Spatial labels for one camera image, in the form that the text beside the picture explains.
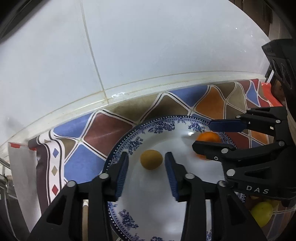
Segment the tile grout line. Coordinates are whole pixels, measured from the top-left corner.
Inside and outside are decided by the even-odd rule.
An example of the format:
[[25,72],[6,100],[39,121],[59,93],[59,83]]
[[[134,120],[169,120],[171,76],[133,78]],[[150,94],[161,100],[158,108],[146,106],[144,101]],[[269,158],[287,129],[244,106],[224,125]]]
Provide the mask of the tile grout line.
[[[76,101],[79,101],[79,100],[85,99],[85,98],[87,98],[87,97],[90,97],[90,96],[93,96],[93,95],[99,94],[99,93],[101,93],[101,92],[105,92],[105,91],[99,91],[99,92],[96,92],[96,93],[94,93],[94,94],[90,94],[90,95],[88,95],[88,96],[85,96],[85,97],[83,97],[83,98],[80,98],[80,99],[78,99],[78,100],[72,101],[71,103],[68,103],[68,104],[66,104],[66,105],[64,105],[64,106],[62,106],[62,107],[60,107],[60,108],[58,108],[58,109],[56,109],[56,110],[53,110],[53,111],[51,111],[50,113],[47,113],[46,115],[44,115],[44,116],[38,118],[37,120],[35,120],[35,121],[32,122],[31,124],[29,124],[28,126],[31,126],[32,124],[36,123],[37,121],[40,121],[42,118],[44,118],[44,117],[46,117],[46,116],[49,116],[50,114],[54,113],[55,111],[57,111],[57,110],[61,110],[62,108],[66,107],[66,106],[68,106],[68,105],[70,105],[70,104],[73,104],[73,103],[76,102]],[[17,133],[15,133],[13,136],[11,136],[9,139],[7,139],[3,144],[0,145],[0,148],[2,148],[4,145],[6,145],[7,142],[9,142],[9,140],[11,140],[13,137],[15,137],[15,136],[16,136],[17,134],[19,134],[21,131],[25,130],[28,126],[24,127],[23,129],[21,129],[20,131],[18,131]]]
[[[177,74],[160,75],[160,76],[150,77],[150,78],[147,78],[147,79],[136,80],[136,81],[128,82],[126,84],[121,84],[121,85],[118,85],[118,86],[107,88],[106,90],[110,90],[110,89],[113,89],[113,88],[116,88],[116,87],[120,87],[120,86],[124,86],[124,85],[128,85],[128,84],[132,84],[132,83],[136,83],[136,82],[139,82],[139,81],[157,79],[157,78],[161,78],[161,77],[176,76],[176,75],[183,75],[183,74],[216,73],[216,72],[233,72],[233,73],[259,74],[259,73],[253,73],[253,72],[247,72],[247,71],[229,71],[229,70],[182,72],[182,73],[177,73]],[[181,81],[181,82],[190,82],[190,81],[194,81],[194,80],[196,80],[196,79],[186,80],[186,81]],[[250,80],[250,79],[239,79],[239,80],[233,80],[233,81],[241,81],[241,80]]]
[[86,26],[86,20],[85,20],[85,14],[84,14],[83,2],[82,2],[82,0],[79,0],[79,2],[80,2],[81,15],[82,15],[83,25],[84,25],[84,29],[85,29],[85,34],[86,34],[87,42],[88,42],[88,44],[89,44],[89,49],[90,49],[90,52],[91,52],[91,57],[92,57],[92,59],[93,59],[94,66],[95,66],[95,68],[96,68],[96,73],[97,73],[97,75],[98,75],[98,78],[99,78],[99,81],[100,81],[101,87],[102,87],[102,89],[103,89],[105,99],[106,99],[107,103],[109,104],[109,101],[108,101],[108,98],[107,98],[107,95],[106,95],[106,92],[105,92],[105,89],[104,89],[104,86],[103,86],[103,83],[102,83],[102,80],[101,80],[101,76],[100,76],[100,73],[99,73],[99,70],[98,70],[98,66],[97,66],[97,64],[96,64],[96,59],[95,59],[95,57],[94,57],[94,52],[93,52],[92,47],[91,47],[91,41],[90,41],[90,39],[89,39],[89,32],[88,32],[88,29],[87,29],[87,26]]

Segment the orange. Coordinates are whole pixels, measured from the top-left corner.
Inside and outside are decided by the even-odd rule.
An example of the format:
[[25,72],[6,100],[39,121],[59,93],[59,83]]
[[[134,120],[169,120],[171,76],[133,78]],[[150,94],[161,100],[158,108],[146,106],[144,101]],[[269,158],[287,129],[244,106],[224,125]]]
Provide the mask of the orange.
[[[197,141],[207,141],[207,142],[216,142],[221,143],[222,140],[220,136],[217,133],[207,131],[204,133],[201,133],[197,138]],[[204,155],[197,154],[197,156],[202,160],[207,160],[207,158]]]

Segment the blue floral plate rim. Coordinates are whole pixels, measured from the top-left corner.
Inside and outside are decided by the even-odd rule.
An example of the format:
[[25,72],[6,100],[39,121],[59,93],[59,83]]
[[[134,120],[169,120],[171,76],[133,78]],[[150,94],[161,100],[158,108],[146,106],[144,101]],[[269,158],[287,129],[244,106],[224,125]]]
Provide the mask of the blue floral plate rim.
[[[138,124],[137,126],[135,126],[134,128],[132,128],[130,131],[128,131],[117,143],[116,145],[114,146],[114,148],[111,150],[110,154],[108,155],[107,159],[106,159],[106,162],[105,162],[105,165],[104,165],[104,168],[103,168],[103,171],[102,172],[106,172],[108,170],[108,168],[116,163],[118,160],[119,160],[119,155],[117,154],[120,154],[122,152],[123,149],[126,149],[127,146],[126,144],[129,143],[129,142],[133,142],[132,139],[139,135],[139,131],[141,131],[142,134],[145,134],[145,129],[149,126],[152,126],[153,124],[155,123],[159,123],[161,121],[166,121],[166,120],[176,120],[177,123],[179,122],[183,122],[182,119],[185,118],[187,120],[191,120],[191,121],[196,121],[196,122],[200,122],[204,125],[209,125],[209,122],[206,121],[206,120],[203,120],[203,119],[200,119],[200,118],[197,118],[197,117],[193,117],[193,116],[189,116],[189,115],[167,115],[167,116],[162,116],[162,117],[157,117],[157,118],[153,118],[153,119],[150,119],[150,120],[147,120],[143,123],[140,123]],[[171,131],[170,128],[172,128],[170,126],[170,122],[168,121],[168,125],[165,126],[165,130],[168,130],[168,131]],[[159,133],[158,131],[161,131],[161,130],[157,130],[157,129],[153,129],[152,128],[152,131],[156,131],[154,133]],[[236,147],[236,145],[233,143],[233,141],[231,140],[231,138],[224,132],[222,132],[222,134],[228,139],[230,140],[231,144]],[[136,141],[136,143],[133,143],[135,147],[137,147],[137,145],[142,144],[141,141],[143,141],[143,139],[141,138],[138,138],[138,139],[135,139],[134,141]],[[133,150],[129,149],[128,152],[129,154],[133,154],[132,152]],[[119,238],[121,238],[122,240],[126,240],[126,241],[145,241],[143,239],[140,239],[140,237],[137,235],[137,233],[135,235],[131,235],[129,233],[129,231],[127,230],[127,228],[125,226],[123,226],[121,223],[119,223],[119,219],[117,218],[117,213],[116,211],[114,210],[114,207],[116,207],[117,205],[115,203],[111,203],[111,202],[108,202],[108,215],[109,215],[109,221],[110,221],[110,225],[112,227],[112,229],[114,230],[114,232],[119,236]],[[131,221],[131,225],[134,225],[135,227],[133,228],[137,228],[137,224],[134,224],[134,220],[132,219],[132,217],[130,217],[129,213],[122,213],[122,215],[125,215],[125,216],[128,216],[129,217],[129,220]],[[211,232],[207,233],[207,240],[211,240]],[[162,238],[160,237],[156,237],[156,236],[153,236],[151,241],[164,241]]]

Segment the white tile wall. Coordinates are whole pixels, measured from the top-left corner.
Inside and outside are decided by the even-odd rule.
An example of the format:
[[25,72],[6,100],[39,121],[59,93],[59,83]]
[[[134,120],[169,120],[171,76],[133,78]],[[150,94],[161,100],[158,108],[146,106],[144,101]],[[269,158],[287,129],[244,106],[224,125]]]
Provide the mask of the white tile wall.
[[105,90],[180,73],[265,74],[269,65],[268,37],[228,0],[82,1]]
[[86,112],[264,78],[264,32],[228,0],[48,0],[0,44],[0,156]]
[[0,144],[101,90],[79,1],[48,1],[0,45]]

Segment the brown diamond pattern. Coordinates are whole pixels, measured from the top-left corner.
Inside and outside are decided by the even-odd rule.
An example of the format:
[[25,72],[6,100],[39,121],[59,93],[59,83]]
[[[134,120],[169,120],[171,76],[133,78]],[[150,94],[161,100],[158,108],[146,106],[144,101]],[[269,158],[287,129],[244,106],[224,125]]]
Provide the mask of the brown diamond pattern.
[[56,166],[54,166],[53,169],[52,169],[52,174],[55,176],[56,173],[57,173],[57,168],[56,168]]

